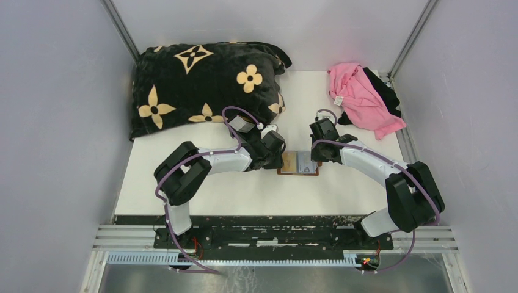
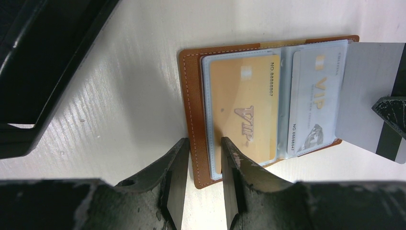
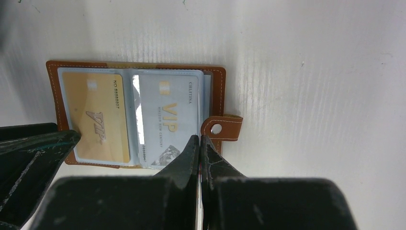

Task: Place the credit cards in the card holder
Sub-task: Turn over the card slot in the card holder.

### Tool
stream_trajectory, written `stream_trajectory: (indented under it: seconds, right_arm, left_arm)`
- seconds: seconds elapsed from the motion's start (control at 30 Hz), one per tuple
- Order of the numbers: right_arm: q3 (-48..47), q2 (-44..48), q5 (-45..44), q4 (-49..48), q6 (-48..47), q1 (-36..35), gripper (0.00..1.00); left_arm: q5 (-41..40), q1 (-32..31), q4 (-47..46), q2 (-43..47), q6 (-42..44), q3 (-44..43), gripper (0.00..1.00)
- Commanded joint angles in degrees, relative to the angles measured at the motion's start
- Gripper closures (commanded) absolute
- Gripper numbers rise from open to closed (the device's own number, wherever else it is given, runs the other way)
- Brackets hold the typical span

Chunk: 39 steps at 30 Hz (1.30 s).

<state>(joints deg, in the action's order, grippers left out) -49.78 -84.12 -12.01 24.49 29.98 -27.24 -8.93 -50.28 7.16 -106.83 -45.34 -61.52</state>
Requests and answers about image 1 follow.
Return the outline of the yellow card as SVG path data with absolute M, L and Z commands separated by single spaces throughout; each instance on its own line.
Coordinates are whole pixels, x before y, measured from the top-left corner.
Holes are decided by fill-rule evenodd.
M 285 151 L 282 154 L 283 167 L 280 169 L 281 173 L 294 174 L 297 172 L 297 152 Z

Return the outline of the brown leather card holder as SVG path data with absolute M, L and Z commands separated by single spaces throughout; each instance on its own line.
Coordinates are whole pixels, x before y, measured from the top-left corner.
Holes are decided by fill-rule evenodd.
M 285 151 L 282 160 L 283 167 L 277 169 L 278 175 L 318 176 L 322 165 L 312 160 L 310 151 Z

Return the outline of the silver VIP card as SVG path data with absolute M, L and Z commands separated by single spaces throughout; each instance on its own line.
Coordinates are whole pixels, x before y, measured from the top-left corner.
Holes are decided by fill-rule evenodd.
M 297 172 L 303 175 L 313 175 L 318 171 L 318 164 L 311 159 L 310 151 L 300 151 L 297 154 Z

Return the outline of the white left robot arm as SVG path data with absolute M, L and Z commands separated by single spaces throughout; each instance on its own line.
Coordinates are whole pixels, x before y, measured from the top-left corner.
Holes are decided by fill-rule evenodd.
M 277 131 L 266 134 L 238 134 L 234 148 L 198 148 L 191 141 L 181 143 L 155 169 L 156 197 L 163 201 L 169 240 L 178 248 L 192 240 L 189 201 L 210 175 L 250 172 L 283 166 L 285 139 Z

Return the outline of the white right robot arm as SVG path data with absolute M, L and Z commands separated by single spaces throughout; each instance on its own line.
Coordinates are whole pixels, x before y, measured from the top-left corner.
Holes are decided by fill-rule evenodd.
M 339 135 L 328 118 L 310 124 L 311 159 L 354 168 L 385 188 L 387 207 L 362 217 L 353 224 L 353 242 L 368 249 L 379 236 L 423 225 L 436 225 L 445 203 L 429 167 L 390 159 L 367 147 L 358 138 Z

